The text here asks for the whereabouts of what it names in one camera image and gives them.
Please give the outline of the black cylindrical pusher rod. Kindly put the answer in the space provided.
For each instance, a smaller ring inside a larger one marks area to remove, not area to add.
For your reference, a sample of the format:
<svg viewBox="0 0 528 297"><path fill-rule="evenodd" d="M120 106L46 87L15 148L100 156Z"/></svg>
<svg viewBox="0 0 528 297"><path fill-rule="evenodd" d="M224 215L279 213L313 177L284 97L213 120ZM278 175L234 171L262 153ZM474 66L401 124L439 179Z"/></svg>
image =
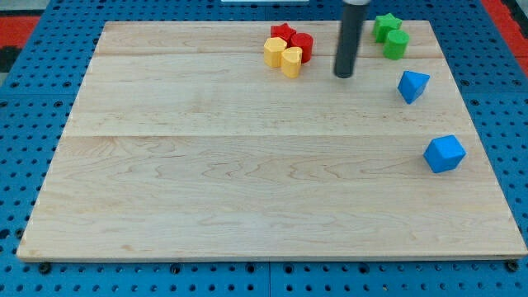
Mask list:
<svg viewBox="0 0 528 297"><path fill-rule="evenodd" d="M350 78L354 73L363 22L370 0L343 0L342 3L342 19L333 72L338 78Z"/></svg>

